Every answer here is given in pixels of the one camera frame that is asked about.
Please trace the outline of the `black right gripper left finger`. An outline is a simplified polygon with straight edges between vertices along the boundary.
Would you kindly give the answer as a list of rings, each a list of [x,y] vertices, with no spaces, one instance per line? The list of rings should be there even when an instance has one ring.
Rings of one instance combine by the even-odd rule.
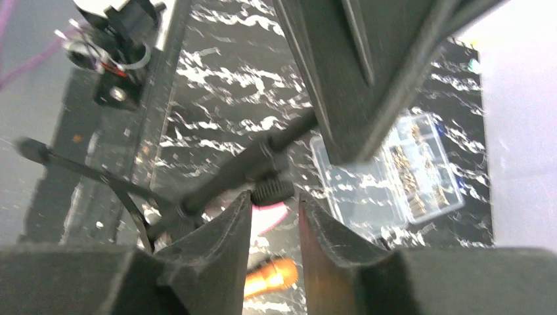
[[[241,314],[249,192],[155,254],[122,245],[1,248],[2,314]]]

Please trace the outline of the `gold microphone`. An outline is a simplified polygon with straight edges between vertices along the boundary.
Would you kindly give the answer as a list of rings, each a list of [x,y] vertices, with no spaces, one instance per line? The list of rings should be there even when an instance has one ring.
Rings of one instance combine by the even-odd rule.
[[[244,284],[244,298],[282,291],[292,287],[298,280],[298,269],[293,259],[273,259],[250,271]]]

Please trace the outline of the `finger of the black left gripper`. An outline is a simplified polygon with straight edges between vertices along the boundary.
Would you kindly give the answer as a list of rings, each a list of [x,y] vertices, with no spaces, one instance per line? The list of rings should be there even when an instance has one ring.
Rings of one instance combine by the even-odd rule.
[[[275,1],[334,165],[368,161],[440,44],[496,1]]]

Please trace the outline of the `clear plastic screw box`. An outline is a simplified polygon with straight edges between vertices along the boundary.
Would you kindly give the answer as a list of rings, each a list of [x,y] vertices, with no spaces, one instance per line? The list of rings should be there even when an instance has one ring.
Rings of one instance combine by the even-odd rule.
[[[464,206],[429,114],[400,116],[366,163],[332,164],[321,136],[310,147],[332,216],[358,233],[376,237]]]

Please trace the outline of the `pink microphone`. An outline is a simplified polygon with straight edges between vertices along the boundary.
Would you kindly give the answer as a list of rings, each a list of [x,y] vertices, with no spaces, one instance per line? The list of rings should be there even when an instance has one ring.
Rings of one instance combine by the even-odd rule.
[[[278,225],[288,214],[288,207],[280,202],[268,206],[252,206],[251,237],[260,236]]]

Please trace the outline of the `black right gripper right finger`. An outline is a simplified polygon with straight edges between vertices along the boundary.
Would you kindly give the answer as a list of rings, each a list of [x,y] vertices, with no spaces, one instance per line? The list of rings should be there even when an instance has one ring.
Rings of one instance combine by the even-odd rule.
[[[300,195],[309,314],[555,314],[556,255],[538,248],[370,243]]]

